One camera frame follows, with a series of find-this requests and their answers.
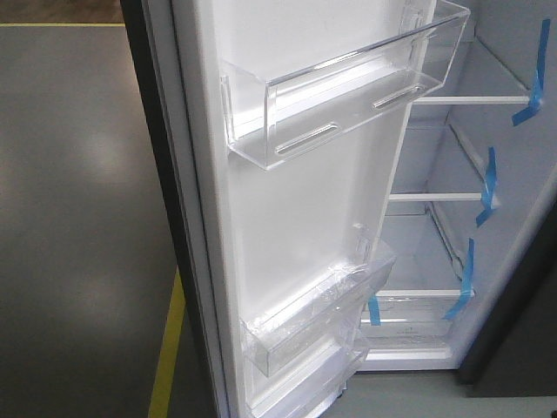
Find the yellow floor line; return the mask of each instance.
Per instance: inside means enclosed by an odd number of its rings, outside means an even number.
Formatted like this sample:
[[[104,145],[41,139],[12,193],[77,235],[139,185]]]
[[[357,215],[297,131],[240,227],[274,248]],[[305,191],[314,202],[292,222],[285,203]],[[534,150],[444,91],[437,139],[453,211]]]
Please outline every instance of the yellow floor line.
[[[0,28],[4,27],[51,27],[51,28],[120,28],[124,27],[124,24],[2,24],[0,23]]]
[[[158,357],[157,374],[155,375],[155,383],[151,394],[149,418],[166,418],[168,414],[184,310],[185,297],[182,281],[178,271],[176,271],[171,304],[168,309],[168,316],[166,317],[166,326],[164,327],[163,344]]]

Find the concrete floor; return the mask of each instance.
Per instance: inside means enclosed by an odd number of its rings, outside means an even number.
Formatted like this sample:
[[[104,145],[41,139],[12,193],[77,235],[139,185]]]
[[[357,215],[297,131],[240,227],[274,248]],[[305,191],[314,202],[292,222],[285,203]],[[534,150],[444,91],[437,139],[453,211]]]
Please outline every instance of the concrete floor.
[[[120,24],[119,0],[9,0],[0,2],[0,23]]]
[[[124,28],[0,46],[0,416],[147,416],[176,264]]]
[[[357,374],[321,418],[550,418],[557,397],[468,398],[450,372]]]
[[[198,384],[200,374],[187,312],[182,324],[167,418],[211,417],[210,397]]]

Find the glass shelf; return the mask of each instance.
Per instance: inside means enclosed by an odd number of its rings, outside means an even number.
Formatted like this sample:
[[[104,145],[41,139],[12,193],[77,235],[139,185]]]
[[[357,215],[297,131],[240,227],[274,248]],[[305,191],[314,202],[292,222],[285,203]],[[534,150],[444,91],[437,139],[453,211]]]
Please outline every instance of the glass shelf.
[[[421,347],[449,332],[453,322],[445,315],[459,300],[462,265],[442,236],[430,210],[386,216],[381,238],[397,259],[386,286],[376,294],[380,326],[372,325],[369,310],[362,313],[362,331],[372,349],[408,349],[408,341]]]
[[[440,88],[468,9],[439,0],[425,24],[425,2],[393,1],[395,37],[276,78],[223,63],[229,147],[269,170]]]

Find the refrigerator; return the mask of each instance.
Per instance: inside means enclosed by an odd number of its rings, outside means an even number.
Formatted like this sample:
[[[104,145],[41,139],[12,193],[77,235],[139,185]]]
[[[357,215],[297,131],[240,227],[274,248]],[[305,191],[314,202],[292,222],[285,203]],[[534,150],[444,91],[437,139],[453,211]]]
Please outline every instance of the refrigerator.
[[[219,416],[474,369],[557,183],[557,10],[525,3],[122,2]]]

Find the blue painter's tape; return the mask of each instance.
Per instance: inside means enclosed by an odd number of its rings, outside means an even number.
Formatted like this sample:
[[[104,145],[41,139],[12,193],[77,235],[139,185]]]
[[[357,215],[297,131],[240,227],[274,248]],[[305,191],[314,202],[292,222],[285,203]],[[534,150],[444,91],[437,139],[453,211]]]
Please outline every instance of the blue painter's tape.
[[[473,239],[468,240],[468,254],[466,256],[466,265],[462,272],[462,284],[460,285],[460,297],[454,306],[447,311],[444,320],[453,320],[456,315],[468,304],[472,298],[472,278],[473,278]]]
[[[549,29],[551,28],[551,19],[545,19],[541,23],[540,44],[538,46],[538,61],[534,72],[534,80],[532,82],[532,94],[528,107],[513,115],[513,126],[520,125],[528,119],[533,118],[541,109],[541,101],[543,99],[543,89],[546,79],[546,55],[547,44],[549,43]]]
[[[481,204],[484,211],[476,218],[476,225],[482,226],[495,212],[493,207],[493,198],[495,197],[495,188],[497,187],[497,158],[495,156],[495,148],[489,147],[489,161],[486,169],[486,181],[484,190],[481,192]]]
[[[372,325],[381,325],[381,314],[379,313],[379,301],[377,296],[373,295],[371,299],[367,302],[369,307],[369,320]]]

